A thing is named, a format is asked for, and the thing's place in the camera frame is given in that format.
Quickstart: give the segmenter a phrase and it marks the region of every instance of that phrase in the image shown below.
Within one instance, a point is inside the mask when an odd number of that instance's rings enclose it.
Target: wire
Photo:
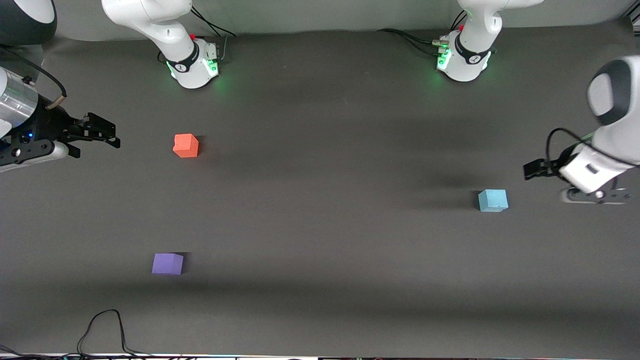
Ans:
[[[617,157],[615,157],[615,156],[613,156],[611,154],[606,153],[605,151],[602,151],[602,150],[598,149],[597,147],[591,145],[590,143],[588,143],[587,141],[585,141],[584,139],[582,139],[581,137],[576,135],[573,131],[571,131],[569,129],[565,129],[564,127],[557,127],[555,129],[551,130],[551,132],[547,136],[547,144],[545,146],[545,156],[546,156],[547,164],[551,164],[551,155],[550,155],[550,153],[551,153],[551,150],[550,150],[550,148],[551,148],[551,138],[553,138],[554,134],[557,133],[557,132],[563,132],[563,133],[568,134],[570,137],[572,137],[574,140],[578,141],[582,145],[590,148],[591,150],[593,150],[593,151],[601,154],[602,156],[605,156],[606,158],[609,158],[609,159],[611,159],[613,161],[617,161],[618,163],[622,163],[622,164],[625,164],[627,166],[634,167],[634,168],[640,167],[640,165],[636,165],[636,164],[630,163],[628,161],[622,160],[622,159],[617,158]],[[553,171],[556,174],[556,176],[559,177],[559,174],[557,173],[557,169],[553,169]]]
[[[198,9],[195,8],[195,6],[191,7],[191,13],[193,15],[196,15],[200,20],[206,22],[209,25],[210,28],[212,28],[212,29],[216,28],[216,29],[222,30],[222,31],[224,31],[224,32],[226,32],[226,33],[228,33],[228,34],[230,34],[232,36],[236,36],[236,34],[232,33],[231,31],[229,31],[227,29],[224,29],[224,28],[221,28],[218,25],[215,25],[212,22],[210,22],[209,20],[205,19],[205,17],[198,11]],[[216,29],[213,29],[213,31],[215,31],[215,33],[218,34],[218,36],[220,36],[220,33],[218,33],[216,31]]]
[[[38,65],[36,65],[33,62],[27,60],[26,58],[23,58],[20,55],[14,53],[13,51],[11,51],[9,49],[6,49],[6,48],[2,47],[2,46],[0,46],[0,51],[2,51],[5,54],[10,54],[10,55],[15,56],[16,58],[18,58],[23,63],[29,65],[30,67],[33,67],[34,69],[36,69],[40,73],[45,74],[45,76],[47,76],[49,79],[51,79],[51,81],[56,83],[58,88],[60,88],[61,95],[54,102],[52,102],[51,105],[47,106],[48,110],[51,110],[51,109],[55,108],[56,106],[60,105],[60,103],[63,102],[67,98],[67,89],[65,89],[64,85],[62,85],[62,83],[60,81],[58,81],[58,79],[56,79],[56,77],[51,75],[48,71],[46,71],[45,69],[39,67]]]
[[[453,20],[453,22],[451,23],[451,30],[453,30],[456,27],[456,22],[458,21],[458,17],[460,17],[460,15],[464,14],[465,11],[462,10],[458,16],[456,16],[456,18]]]
[[[224,60],[227,55],[227,40],[229,40],[229,37],[225,37],[225,45],[222,46],[222,57],[220,58],[220,61]]]
[[[632,14],[634,11],[636,11],[636,10],[638,9],[638,6],[640,6],[640,4],[636,4],[636,5],[633,7],[633,9],[629,10],[629,11],[627,12],[627,16],[629,16],[629,17],[630,17],[630,16],[631,16],[631,14]]]
[[[387,32],[387,33],[394,33],[394,34],[398,34],[398,35],[400,35],[400,36],[402,36],[402,37],[409,38],[409,39],[411,39],[411,40],[413,40],[413,41],[415,41],[415,42],[419,42],[419,43],[421,43],[421,44],[431,45],[431,43],[432,43],[432,41],[430,41],[430,40],[424,40],[424,39],[421,39],[421,38],[419,38],[419,37],[416,37],[416,36],[414,36],[414,35],[411,35],[411,34],[407,33],[406,31],[402,31],[402,30],[398,30],[398,29],[384,28],[384,29],[380,29],[380,30],[378,30],[378,31],[383,31],[383,32]]]
[[[419,47],[415,42],[418,42],[420,44],[424,44],[424,45],[431,45],[431,41],[429,40],[424,40],[421,39],[419,37],[415,37],[407,32],[398,30],[398,29],[391,29],[391,28],[385,28],[385,29],[380,29],[378,31],[382,31],[382,32],[386,32],[386,33],[394,33],[397,35],[400,35],[403,39],[405,39],[411,46],[413,46],[414,48],[416,48],[416,50],[420,51],[423,54],[427,54],[427,55],[433,55],[433,56],[438,56],[438,54],[436,53],[431,53],[421,47]]]
[[[463,16],[463,17],[462,17],[462,19],[460,19],[460,21],[458,21],[458,22],[453,26],[453,28],[451,28],[451,29],[453,30],[453,29],[457,28],[457,27],[458,27],[458,25],[460,25],[460,23],[462,22],[462,20],[464,20],[464,19],[466,19],[466,18],[467,18],[467,14],[465,14],[465,16]]]
[[[202,15],[200,15],[200,13],[196,13],[195,11],[193,11],[193,9],[191,9],[191,13],[192,13],[193,15],[196,15],[196,17],[197,17],[198,19],[200,19],[200,20],[202,20],[202,21],[206,22],[206,23],[207,23],[207,25],[209,25],[209,27],[213,30],[213,32],[214,32],[214,33],[216,33],[216,35],[218,35],[219,37],[221,36],[221,35],[220,35],[220,33],[218,33],[218,30],[216,30],[216,28],[214,28],[212,24],[209,24],[209,22],[208,22],[206,19],[204,19],[204,17],[203,17]]]
[[[80,338],[80,340],[78,340],[78,343],[76,345],[76,352],[78,354],[80,354],[81,357],[84,357],[84,354],[82,352],[82,344],[84,342],[84,339],[87,337],[87,335],[89,335],[89,332],[91,332],[91,326],[93,325],[93,321],[95,321],[95,319],[104,314],[104,313],[108,313],[108,312],[114,312],[116,313],[116,315],[118,316],[118,324],[120,325],[120,347],[122,347],[122,351],[126,352],[129,355],[132,355],[134,357],[137,357],[137,355],[135,353],[139,353],[139,354],[146,354],[142,351],[137,351],[137,350],[133,350],[131,348],[129,348],[127,346],[127,340],[124,336],[124,327],[122,326],[122,318],[120,317],[120,312],[116,309],[108,309],[108,310],[104,310],[101,311],[100,313],[97,313],[96,315],[93,316],[93,318],[91,319],[91,321],[89,322],[89,326],[87,326],[86,331],[84,332],[84,334],[82,335],[82,337]]]
[[[2,344],[0,344],[0,350],[4,351],[4,352],[8,352],[10,354],[16,355],[16,356],[20,356],[20,357],[30,357],[33,359],[50,359],[49,356],[45,356],[45,355],[36,355],[36,354],[21,354],[15,350],[13,350],[10,347],[4,346]]]

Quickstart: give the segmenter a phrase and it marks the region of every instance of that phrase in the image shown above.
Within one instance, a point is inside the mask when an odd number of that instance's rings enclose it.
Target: light blue cube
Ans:
[[[487,189],[478,195],[478,200],[483,213],[499,213],[509,208],[506,190]]]

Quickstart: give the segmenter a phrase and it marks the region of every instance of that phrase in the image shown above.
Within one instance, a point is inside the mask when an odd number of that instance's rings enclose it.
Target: connector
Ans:
[[[441,47],[443,49],[449,48],[449,41],[447,40],[434,40],[431,42],[431,45]]]

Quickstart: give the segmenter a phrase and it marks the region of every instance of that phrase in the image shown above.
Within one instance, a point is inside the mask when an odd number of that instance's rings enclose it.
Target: cube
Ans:
[[[151,274],[156,275],[180,275],[182,274],[182,255],[156,254]]]
[[[181,158],[198,156],[198,139],[193,134],[176,134],[173,144],[173,152]]]
[[[506,190],[487,189],[478,195],[478,200],[483,213],[499,213],[509,208]]]

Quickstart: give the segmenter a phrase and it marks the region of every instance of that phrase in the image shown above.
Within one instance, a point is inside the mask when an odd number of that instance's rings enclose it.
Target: silver cylinder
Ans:
[[[36,110],[38,92],[21,77],[0,67],[0,120],[20,126]]]

